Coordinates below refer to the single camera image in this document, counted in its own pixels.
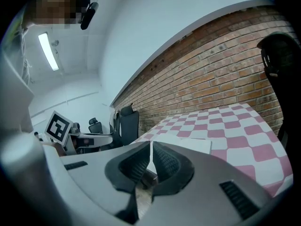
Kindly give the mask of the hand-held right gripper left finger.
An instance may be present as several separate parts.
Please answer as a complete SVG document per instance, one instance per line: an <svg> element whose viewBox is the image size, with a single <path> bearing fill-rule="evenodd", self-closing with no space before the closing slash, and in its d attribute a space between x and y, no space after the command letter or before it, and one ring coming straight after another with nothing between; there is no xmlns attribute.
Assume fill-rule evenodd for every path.
<svg viewBox="0 0 301 226"><path fill-rule="evenodd" d="M105 175L112 186L129 195L125 209L115 216L127 223L138 221L138 210L135 197L136 185L141 181L150 163L150 141L136 143L137 147L111 159L105 166Z"/></svg>

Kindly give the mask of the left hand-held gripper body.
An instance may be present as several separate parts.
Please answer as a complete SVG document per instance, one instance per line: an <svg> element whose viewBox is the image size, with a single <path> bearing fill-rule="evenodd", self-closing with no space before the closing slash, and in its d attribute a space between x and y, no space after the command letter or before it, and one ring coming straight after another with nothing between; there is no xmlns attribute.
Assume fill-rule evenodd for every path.
<svg viewBox="0 0 301 226"><path fill-rule="evenodd" d="M77 122L72 122L53 111L45 135L54 140L66 155L105 151L113 148L112 134L82 133Z"/></svg>

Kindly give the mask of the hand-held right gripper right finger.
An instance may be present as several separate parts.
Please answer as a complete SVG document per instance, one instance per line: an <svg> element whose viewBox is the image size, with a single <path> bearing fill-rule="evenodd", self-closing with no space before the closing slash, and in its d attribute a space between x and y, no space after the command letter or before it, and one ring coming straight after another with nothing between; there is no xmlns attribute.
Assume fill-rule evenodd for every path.
<svg viewBox="0 0 301 226"><path fill-rule="evenodd" d="M184 155L153 142L153 163L158 184L153 188L153 196L167 196L179 193L193 178L195 168Z"/></svg>

